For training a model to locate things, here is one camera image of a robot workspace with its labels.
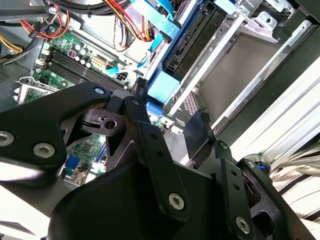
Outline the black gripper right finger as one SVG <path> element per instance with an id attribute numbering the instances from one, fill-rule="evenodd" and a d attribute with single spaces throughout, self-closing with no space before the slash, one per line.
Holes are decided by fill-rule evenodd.
<path id="1" fill-rule="evenodd" d="M 312 240 L 314 236 L 252 160 L 236 161 L 216 139 L 210 115 L 198 109 L 184 128 L 192 167 L 210 175 L 224 240 Z"/>

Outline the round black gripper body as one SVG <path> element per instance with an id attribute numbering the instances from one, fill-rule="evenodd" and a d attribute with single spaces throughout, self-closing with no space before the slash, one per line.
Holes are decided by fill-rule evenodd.
<path id="1" fill-rule="evenodd" d="M 149 147 L 68 193 L 53 210 L 49 240 L 213 240 L 216 179 Z"/>

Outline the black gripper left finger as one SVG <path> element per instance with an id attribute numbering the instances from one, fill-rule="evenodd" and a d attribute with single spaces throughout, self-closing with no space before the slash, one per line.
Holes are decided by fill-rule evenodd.
<path id="1" fill-rule="evenodd" d="M 0 179 L 27 186 L 53 183 L 67 148 L 91 134 L 105 136 L 114 150 L 107 167 L 115 173 L 138 161 L 148 173 L 147 199 L 138 202 L 157 218 L 186 222 L 191 206 L 181 178 L 146 106 L 127 96 L 108 108 L 112 95 L 94 82 L 81 83 L 21 104 L 0 114 Z"/>

